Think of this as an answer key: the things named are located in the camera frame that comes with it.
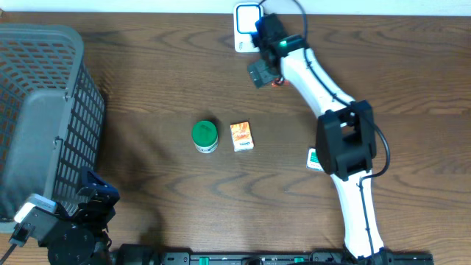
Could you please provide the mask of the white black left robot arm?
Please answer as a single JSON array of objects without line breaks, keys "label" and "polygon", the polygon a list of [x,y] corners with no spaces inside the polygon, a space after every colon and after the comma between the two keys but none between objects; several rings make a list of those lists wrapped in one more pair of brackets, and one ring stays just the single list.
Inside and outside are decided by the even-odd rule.
[{"label": "white black left robot arm", "polygon": [[39,197],[18,221],[17,231],[24,239],[34,238],[39,247],[45,247],[50,264],[161,263],[160,255],[144,245],[122,244],[110,251],[107,225],[116,215],[118,190],[88,167],[82,169],[78,184],[74,194],[85,201],[79,202],[73,213],[61,202]]}]

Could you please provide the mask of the white green carton box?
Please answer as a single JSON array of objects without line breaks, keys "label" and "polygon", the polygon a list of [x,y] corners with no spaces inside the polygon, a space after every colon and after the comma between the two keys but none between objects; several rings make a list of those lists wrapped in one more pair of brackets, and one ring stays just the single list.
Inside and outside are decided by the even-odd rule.
[{"label": "white green carton box", "polygon": [[319,162],[315,148],[310,148],[308,150],[308,156],[306,159],[306,167],[308,169],[313,169],[313,170],[323,172],[323,168]]}]

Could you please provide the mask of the grey plastic shopping basket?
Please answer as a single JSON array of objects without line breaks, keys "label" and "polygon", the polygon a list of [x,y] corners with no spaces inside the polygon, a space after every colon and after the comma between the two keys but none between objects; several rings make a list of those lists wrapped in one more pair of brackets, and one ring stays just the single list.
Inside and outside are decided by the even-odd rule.
[{"label": "grey plastic shopping basket", "polygon": [[105,102],[68,26],[1,25],[1,232],[31,194],[73,214],[83,168],[94,169]]}]

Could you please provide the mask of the green lid white jar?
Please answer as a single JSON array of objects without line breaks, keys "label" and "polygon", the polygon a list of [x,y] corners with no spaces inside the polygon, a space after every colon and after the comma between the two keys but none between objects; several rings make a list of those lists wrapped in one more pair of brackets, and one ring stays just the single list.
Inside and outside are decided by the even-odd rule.
[{"label": "green lid white jar", "polygon": [[191,137],[196,149],[201,153],[212,153],[219,145],[217,128],[211,121],[198,121],[192,128]]}]

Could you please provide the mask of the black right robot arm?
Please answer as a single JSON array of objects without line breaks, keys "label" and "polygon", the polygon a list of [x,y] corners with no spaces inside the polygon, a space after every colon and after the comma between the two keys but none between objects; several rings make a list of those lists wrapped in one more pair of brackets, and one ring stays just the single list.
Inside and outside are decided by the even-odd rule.
[{"label": "black right robot arm", "polygon": [[384,247],[372,203],[372,179],[381,131],[368,101],[345,93],[320,66],[301,35],[289,35],[275,14],[255,22],[252,42],[262,60],[289,81],[316,119],[316,156],[338,192],[344,219],[344,246],[355,261],[372,260]]}]

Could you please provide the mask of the red Top chocolate bar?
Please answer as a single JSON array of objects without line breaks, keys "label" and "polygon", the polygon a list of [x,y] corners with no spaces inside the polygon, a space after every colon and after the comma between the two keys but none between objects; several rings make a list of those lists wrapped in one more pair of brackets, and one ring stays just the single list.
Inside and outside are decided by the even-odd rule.
[{"label": "red Top chocolate bar", "polygon": [[288,84],[289,81],[284,77],[277,77],[272,81],[272,87],[280,87]]}]

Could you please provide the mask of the orange white snack packet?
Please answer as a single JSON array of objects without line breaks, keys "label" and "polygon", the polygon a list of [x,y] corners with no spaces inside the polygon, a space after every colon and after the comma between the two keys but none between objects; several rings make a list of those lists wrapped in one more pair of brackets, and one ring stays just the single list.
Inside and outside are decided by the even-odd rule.
[{"label": "orange white snack packet", "polygon": [[230,131],[235,152],[253,149],[254,142],[248,121],[231,124]]}]

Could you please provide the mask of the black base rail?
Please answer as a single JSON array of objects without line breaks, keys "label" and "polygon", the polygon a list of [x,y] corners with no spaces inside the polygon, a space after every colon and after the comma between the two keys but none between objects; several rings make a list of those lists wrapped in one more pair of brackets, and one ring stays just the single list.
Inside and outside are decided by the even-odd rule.
[{"label": "black base rail", "polygon": [[188,253],[167,252],[160,265],[315,265],[378,264],[434,265],[431,254],[393,253],[381,250],[372,258],[354,258],[346,250],[320,250],[312,253]]}]

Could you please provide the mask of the white barcode scanner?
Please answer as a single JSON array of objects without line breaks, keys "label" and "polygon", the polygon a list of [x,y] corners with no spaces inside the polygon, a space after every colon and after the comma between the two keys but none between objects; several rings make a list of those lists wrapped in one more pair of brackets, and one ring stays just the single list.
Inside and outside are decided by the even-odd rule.
[{"label": "white barcode scanner", "polygon": [[233,8],[234,47],[238,53],[256,53],[259,48],[252,42],[256,33],[255,23],[263,16],[263,8],[257,2],[240,2]]}]

